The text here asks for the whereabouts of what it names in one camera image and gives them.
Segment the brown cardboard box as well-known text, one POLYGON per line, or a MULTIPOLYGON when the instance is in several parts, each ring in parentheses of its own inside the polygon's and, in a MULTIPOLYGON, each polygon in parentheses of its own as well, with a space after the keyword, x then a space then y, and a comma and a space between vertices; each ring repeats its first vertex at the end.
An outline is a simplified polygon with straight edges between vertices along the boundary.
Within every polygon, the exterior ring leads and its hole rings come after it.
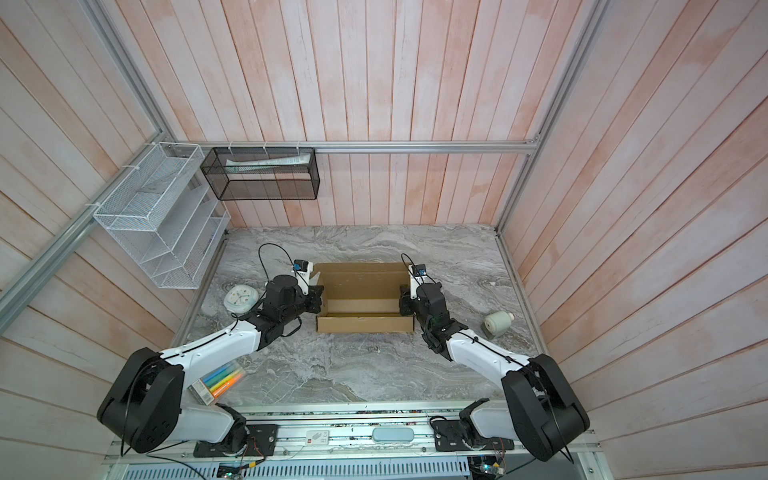
POLYGON ((401 263, 319 263, 311 279, 322 286, 316 331, 322 334, 412 333, 411 315, 400 314, 410 276, 401 263))

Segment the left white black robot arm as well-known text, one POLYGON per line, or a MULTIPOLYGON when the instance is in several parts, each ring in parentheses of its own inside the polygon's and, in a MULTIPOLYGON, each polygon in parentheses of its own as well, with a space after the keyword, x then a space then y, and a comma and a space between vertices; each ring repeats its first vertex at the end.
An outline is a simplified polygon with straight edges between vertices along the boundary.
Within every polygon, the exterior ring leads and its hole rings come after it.
POLYGON ((323 286, 298 274, 277 275, 252 308, 225 328, 179 347, 135 351, 101 402, 97 420, 140 454, 167 441, 204 442, 228 456, 242 453, 249 435, 246 419, 227 405, 185 407, 184 391, 284 337, 286 326, 301 315, 320 313, 323 292, 323 286))

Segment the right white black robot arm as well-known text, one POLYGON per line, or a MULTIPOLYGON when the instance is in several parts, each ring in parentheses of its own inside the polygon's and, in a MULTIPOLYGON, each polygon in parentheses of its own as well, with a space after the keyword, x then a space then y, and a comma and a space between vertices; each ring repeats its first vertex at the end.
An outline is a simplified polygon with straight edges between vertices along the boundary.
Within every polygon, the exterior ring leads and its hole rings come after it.
POLYGON ((400 287, 400 313, 411 315, 434 353, 470 368, 499 387, 502 401, 481 398, 457 420, 438 419, 435 433, 449 445, 470 448, 519 441, 539 461, 589 430, 590 419, 557 362, 546 354, 525 357, 482 339, 453 319, 441 283, 400 287))

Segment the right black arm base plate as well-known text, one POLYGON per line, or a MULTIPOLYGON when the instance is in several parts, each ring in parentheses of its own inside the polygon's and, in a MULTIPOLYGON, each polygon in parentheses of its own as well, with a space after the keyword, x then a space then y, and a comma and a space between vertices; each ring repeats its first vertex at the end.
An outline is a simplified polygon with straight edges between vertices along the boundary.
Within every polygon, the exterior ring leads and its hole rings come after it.
POLYGON ((438 452, 468 450, 505 452, 514 449, 512 439, 483 437, 465 420, 449 420, 443 416, 434 416, 428 423, 432 428, 435 449, 438 452))

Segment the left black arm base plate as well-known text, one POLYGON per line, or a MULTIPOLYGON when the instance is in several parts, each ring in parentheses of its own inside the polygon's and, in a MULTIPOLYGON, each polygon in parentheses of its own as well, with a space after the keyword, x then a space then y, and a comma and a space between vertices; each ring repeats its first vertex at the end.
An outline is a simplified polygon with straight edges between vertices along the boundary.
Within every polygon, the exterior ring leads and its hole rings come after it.
POLYGON ((241 457, 245 455, 270 457, 274 455, 278 438, 277 424, 253 424, 236 427, 233 433, 218 443, 199 441, 194 458, 241 457))

